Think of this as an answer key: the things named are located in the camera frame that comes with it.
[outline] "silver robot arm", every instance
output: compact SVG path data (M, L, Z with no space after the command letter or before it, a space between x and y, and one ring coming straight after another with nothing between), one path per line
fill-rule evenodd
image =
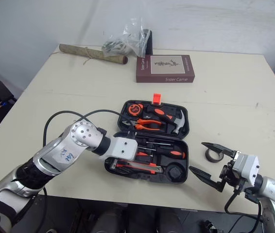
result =
M45 184L75 163L84 150L92 151L102 159L134 160L137 146L133 139L106 137L86 120L68 126L61 137L44 146L0 181L0 232L10 232Z
M223 167L220 182L211 180L211 175L195 167L190 170L203 182L222 192L225 184L235 188L235 192L245 192L245 197L250 201L262 204L262 218L266 233L275 233L275 180L262 177L258 157L231 150L219 144L202 143L209 150L218 154L225 154L232 160Z

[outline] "book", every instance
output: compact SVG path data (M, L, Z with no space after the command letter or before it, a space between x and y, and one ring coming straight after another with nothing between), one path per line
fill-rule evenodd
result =
M189 55L137 57L137 83L192 83L194 78Z

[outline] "tool case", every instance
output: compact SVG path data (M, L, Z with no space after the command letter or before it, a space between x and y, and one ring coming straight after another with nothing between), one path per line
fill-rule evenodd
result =
M119 117L121 132L115 137L135 134L138 149L135 160L107 158L104 166L108 172L134 179L157 183L183 183L187 179L189 149L182 139L189 133L187 109L182 106L150 101L129 100Z

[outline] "hammer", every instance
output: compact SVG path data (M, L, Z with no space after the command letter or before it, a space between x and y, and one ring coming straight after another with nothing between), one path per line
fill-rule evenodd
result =
M176 124L176 128L172 131L174 134L178 134L179 130L184 126L185 124L185 117L184 113L181 110L182 118L175 118L174 124Z
M147 107L147 112L155 113L157 116L159 116L161 119L163 119L165 122L171 122L176 125L175 129L172 131L173 134L178 134L179 130L184 126L185 124L185 117L184 113L181 110L182 118L176 118L176 116L172 116L169 114L166 114L163 110L156 108L154 106L149 105Z

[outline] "cardboard tube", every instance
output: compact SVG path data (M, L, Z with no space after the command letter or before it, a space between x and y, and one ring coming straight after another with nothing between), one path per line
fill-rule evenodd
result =
M60 44L59 49L61 52L90 57L90 58L101 59L101 60L109 61L109 62L115 62L115 63L120 63L120 64L126 64L128 62L128 58L123 55L104 57L104 54L102 51L91 50L88 48L78 47L78 46L74 46L74 45Z

